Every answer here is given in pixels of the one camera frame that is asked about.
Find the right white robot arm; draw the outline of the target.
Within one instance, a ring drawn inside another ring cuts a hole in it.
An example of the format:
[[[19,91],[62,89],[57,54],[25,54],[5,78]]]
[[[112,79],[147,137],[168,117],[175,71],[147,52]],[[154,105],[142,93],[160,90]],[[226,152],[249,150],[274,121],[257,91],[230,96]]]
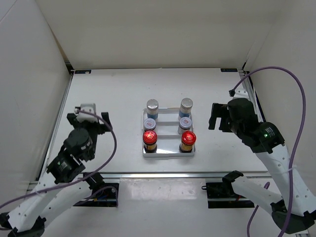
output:
[[[263,163],[280,193],[270,192],[253,183],[239,171],[222,178],[222,193],[227,197],[243,196],[269,213],[274,223],[285,233],[305,231],[315,224],[316,197],[297,170],[289,167],[290,155],[283,136],[271,122],[260,122],[251,101],[238,98],[227,104],[214,103],[209,129],[234,133]]]

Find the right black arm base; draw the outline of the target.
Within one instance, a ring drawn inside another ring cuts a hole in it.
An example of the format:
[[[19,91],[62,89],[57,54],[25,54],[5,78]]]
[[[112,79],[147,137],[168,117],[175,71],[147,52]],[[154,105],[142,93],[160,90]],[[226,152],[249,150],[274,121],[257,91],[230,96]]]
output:
[[[252,201],[233,191],[232,182],[243,176],[235,170],[225,175],[221,182],[206,182],[201,189],[206,191],[208,209],[254,208]]]

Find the silver-lid shaker bottle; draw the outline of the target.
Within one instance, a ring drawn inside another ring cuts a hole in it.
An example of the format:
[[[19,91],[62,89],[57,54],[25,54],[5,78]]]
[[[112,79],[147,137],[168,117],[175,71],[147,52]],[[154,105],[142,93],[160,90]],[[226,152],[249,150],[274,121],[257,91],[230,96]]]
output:
[[[158,101],[156,99],[150,99],[147,101],[147,117],[157,120],[158,119]]]
[[[183,117],[190,117],[191,116],[191,110],[193,107],[193,101],[190,98],[184,98],[181,101],[180,109],[178,113],[178,120],[180,120]]]

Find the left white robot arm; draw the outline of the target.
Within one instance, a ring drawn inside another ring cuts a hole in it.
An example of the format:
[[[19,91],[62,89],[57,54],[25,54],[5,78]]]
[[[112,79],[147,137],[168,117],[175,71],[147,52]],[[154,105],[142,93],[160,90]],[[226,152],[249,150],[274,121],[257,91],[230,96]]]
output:
[[[12,211],[0,215],[0,229],[10,237],[40,237],[45,228],[76,203],[83,204],[102,195],[106,185],[98,170],[81,176],[85,164],[95,158],[97,138],[113,133],[109,114],[79,109],[69,113],[73,130],[64,140],[57,156],[49,163],[37,185],[27,195],[5,202],[5,207],[18,200]]]

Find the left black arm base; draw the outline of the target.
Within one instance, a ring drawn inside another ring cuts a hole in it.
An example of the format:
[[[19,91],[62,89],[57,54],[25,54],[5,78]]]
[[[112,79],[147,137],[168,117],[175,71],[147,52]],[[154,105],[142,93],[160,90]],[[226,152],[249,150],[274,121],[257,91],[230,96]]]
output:
[[[89,196],[74,204],[77,207],[118,207],[119,180],[104,179],[100,173],[87,178]]]

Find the red-lid sauce jar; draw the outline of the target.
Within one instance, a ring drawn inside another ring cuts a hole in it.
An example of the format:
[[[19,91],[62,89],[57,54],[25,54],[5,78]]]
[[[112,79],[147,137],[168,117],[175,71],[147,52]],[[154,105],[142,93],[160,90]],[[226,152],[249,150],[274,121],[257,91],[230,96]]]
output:
[[[147,153],[153,153],[157,150],[158,136],[155,131],[147,130],[143,134],[144,149]]]
[[[190,153],[196,142],[196,135],[192,131],[185,131],[181,136],[181,144],[179,149],[183,153]]]

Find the white-lid small jar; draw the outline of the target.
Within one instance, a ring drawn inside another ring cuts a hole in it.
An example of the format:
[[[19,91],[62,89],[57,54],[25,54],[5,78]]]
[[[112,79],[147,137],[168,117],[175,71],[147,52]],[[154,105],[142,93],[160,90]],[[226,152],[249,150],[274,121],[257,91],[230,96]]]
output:
[[[189,117],[182,117],[179,120],[178,133],[182,135],[184,132],[190,131],[192,124],[192,120]]]
[[[149,130],[155,131],[156,125],[157,125],[156,121],[153,118],[147,118],[144,120],[144,123],[143,123],[144,131],[149,131]]]

